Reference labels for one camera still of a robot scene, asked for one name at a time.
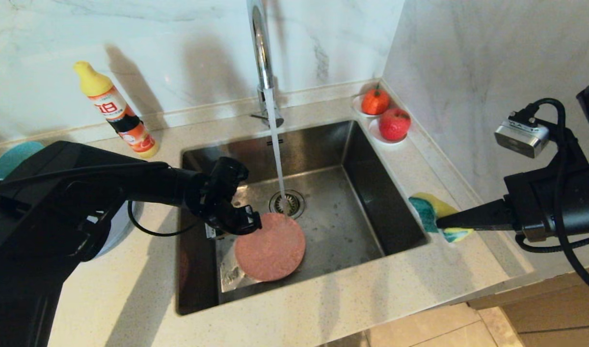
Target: floor tile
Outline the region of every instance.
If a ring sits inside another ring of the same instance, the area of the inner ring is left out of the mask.
[[[425,310],[368,331],[371,347],[409,347],[480,320],[466,303]]]
[[[499,307],[478,310],[479,316],[498,347],[523,347],[517,332]]]
[[[477,321],[419,343],[415,347],[496,347],[496,344],[485,324]]]

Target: yellow bottle cap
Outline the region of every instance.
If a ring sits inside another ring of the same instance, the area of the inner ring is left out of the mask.
[[[98,96],[108,92],[112,88],[112,81],[85,61],[74,64],[74,70],[80,77],[80,90],[86,96]]]

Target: bottle label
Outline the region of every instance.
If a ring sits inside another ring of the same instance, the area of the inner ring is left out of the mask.
[[[155,139],[145,125],[139,123],[134,129],[128,132],[117,132],[123,141],[127,142],[134,152],[146,152],[155,145]]]
[[[108,121],[118,120],[124,114],[128,116],[135,116],[131,108],[127,107],[127,102],[116,87],[112,87],[108,92],[102,95],[90,96],[89,99],[94,103],[101,114],[106,117]]]

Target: chrome faucet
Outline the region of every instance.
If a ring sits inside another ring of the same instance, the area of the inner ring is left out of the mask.
[[[271,93],[275,103],[275,122],[277,127],[284,123],[277,100],[275,100],[273,69],[271,67],[271,54],[268,44],[268,31],[266,16],[264,15],[264,6],[261,0],[248,0],[248,13],[250,14],[250,29],[252,32],[252,41],[254,41],[254,53],[256,67],[258,68],[258,78],[260,84],[257,87],[258,102],[261,107],[261,116],[255,116],[262,119],[262,123],[268,126],[268,112],[265,102],[265,94]]]

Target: red apple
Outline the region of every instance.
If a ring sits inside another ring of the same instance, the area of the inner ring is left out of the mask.
[[[380,134],[385,140],[404,140],[411,125],[408,113],[401,108],[389,108],[378,120]]]

